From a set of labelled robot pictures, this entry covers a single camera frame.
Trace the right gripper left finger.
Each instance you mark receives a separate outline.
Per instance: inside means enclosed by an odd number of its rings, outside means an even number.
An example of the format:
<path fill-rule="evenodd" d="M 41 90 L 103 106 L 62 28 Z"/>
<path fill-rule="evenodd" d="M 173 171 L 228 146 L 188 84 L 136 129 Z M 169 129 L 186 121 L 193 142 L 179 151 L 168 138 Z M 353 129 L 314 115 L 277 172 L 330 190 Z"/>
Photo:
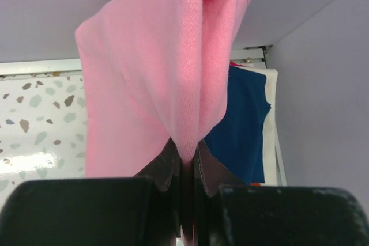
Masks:
<path fill-rule="evenodd" d="M 133 177 L 34 180 L 1 210 L 2 245 L 175 245 L 179 156 L 168 141 Z"/>

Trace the pink t shirt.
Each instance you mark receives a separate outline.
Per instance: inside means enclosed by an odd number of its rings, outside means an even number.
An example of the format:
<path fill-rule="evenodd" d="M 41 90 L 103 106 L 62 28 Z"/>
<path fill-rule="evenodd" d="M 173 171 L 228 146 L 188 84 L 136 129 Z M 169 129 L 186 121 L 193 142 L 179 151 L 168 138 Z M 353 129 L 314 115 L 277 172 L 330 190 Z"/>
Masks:
<path fill-rule="evenodd" d="M 86 177 L 138 173 L 173 140 L 189 168 L 224 117 L 232 43 L 251 0 L 111 0 L 75 37 Z"/>

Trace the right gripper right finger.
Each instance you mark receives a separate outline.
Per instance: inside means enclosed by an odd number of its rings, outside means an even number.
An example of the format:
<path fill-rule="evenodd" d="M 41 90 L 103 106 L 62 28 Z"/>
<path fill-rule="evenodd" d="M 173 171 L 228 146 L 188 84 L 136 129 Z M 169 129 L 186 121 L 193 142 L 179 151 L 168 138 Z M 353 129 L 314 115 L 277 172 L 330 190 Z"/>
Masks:
<path fill-rule="evenodd" d="M 367 245 L 368 221 L 346 190 L 250 186 L 210 153 L 194 157 L 196 245 Z"/>

